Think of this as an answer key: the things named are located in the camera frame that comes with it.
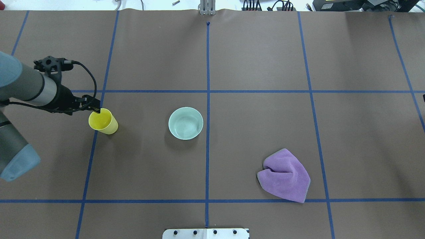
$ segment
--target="light blue bowl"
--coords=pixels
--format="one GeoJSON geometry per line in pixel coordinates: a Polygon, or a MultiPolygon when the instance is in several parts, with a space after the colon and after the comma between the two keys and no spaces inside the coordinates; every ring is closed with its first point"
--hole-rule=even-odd
{"type": "Polygon", "coordinates": [[[177,139],[193,139],[201,132],[203,126],[201,113],[191,107],[177,109],[168,120],[168,128],[177,139]]]}

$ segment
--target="microfiber cloth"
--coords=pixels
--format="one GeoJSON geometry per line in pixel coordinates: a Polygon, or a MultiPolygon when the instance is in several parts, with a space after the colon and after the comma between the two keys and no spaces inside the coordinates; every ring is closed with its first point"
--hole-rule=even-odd
{"type": "Polygon", "coordinates": [[[261,187],[283,199],[304,203],[310,186],[310,176],[304,166],[287,149],[270,155],[257,177],[261,187]]]}

